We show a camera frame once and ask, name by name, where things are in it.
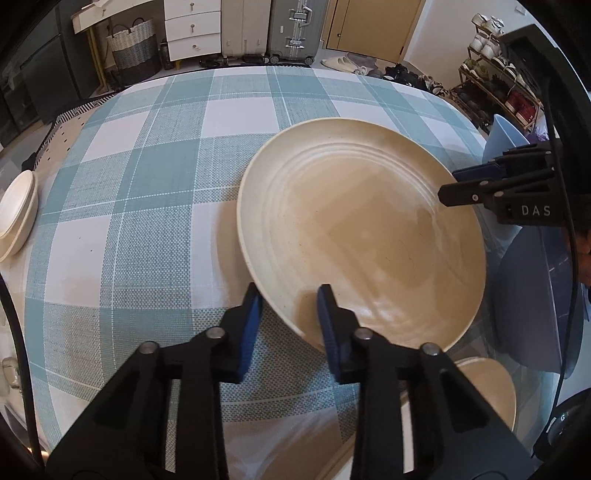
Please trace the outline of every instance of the white sneaker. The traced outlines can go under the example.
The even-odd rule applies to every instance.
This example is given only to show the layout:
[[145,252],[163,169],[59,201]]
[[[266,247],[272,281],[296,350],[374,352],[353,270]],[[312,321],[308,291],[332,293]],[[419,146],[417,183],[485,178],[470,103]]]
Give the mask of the white sneaker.
[[488,60],[492,60],[494,57],[496,57],[495,55],[495,51],[492,49],[492,47],[487,43],[486,45],[484,45],[484,47],[482,47],[482,50],[480,51],[480,53],[482,54],[482,56]]
[[501,46],[498,43],[488,39],[485,45],[482,47],[480,53],[482,53],[482,55],[487,59],[492,60],[501,54]]
[[472,17],[472,23],[478,25],[479,27],[483,26],[488,21],[488,17],[482,14],[476,14]]
[[474,40],[472,40],[472,42],[470,42],[470,48],[473,48],[477,52],[480,52],[482,50],[482,47],[484,47],[485,44],[486,44],[486,38],[480,34],[477,34],[474,37]]
[[502,35],[504,33],[503,32],[503,27],[504,26],[505,26],[505,23],[502,20],[500,20],[499,18],[490,17],[482,25],[482,28],[484,28],[485,30],[491,32],[495,36],[499,36],[499,35]]

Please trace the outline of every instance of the wall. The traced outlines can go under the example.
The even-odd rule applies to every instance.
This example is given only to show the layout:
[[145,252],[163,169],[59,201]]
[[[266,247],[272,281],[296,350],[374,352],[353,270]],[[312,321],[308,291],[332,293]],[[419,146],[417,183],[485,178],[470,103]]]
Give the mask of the wall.
[[404,60],[445,87],[456,86],[460,64],[476,30],[472,17],[481,13],[505,22],[505,32],[539,23],[515,0],[427,0]]

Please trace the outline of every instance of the metal screw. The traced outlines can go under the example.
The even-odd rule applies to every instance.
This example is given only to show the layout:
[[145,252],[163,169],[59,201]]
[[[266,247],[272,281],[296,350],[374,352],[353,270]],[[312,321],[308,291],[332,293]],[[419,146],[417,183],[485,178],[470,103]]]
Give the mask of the metal screw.
[[139,352],[144,354],[154,353],[158,350],[158,344],[156,342],[144,342],[139,346]]
[[211,327],[205,335],[207,338],[219,339],[226,335],[226,331],[222,327]]
[[361,327],[355,330],[355,336],[359,340],[369,340],[371,337],[374,336],[374,333],[368,328]]
[[438,345],[435,345],[435,343],[425,343],[421,347],[421,349],[427,355],[431,355],[431,356],[439,355],[441,353],[441,349],[439,348]]

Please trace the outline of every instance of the red sneaker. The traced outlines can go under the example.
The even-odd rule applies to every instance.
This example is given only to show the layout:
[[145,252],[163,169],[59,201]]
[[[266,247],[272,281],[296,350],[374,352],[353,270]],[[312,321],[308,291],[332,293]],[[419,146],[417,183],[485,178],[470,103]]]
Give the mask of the red sneaker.
[[524,125],[529,125],[535,118],[535,106],[525,98],[521,102],[521,108],[515,114],[517,120],[522,122]]
[[511,113],[516,113],[521,108],[523,100],[525,99],[523,98],[522,94],[520,94],[517,90],[513,90],[505,102],[505,106]]

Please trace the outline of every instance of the blue gripper pad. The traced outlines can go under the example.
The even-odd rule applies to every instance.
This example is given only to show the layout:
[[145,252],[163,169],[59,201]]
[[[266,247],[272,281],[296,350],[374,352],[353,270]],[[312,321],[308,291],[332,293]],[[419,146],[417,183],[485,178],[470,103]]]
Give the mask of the blue gripper pad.
[[252,352],[255,348],[256,333],[258,332],[259,324],[262,316],[262,299],[260,295],[256,295],[251,301],[246,314],[246,325],[244,326],[244,333],[242,335],[242,342],[240,344],[240,364],[238,366],[238,377],[242,381],[246,372],[251,366]]

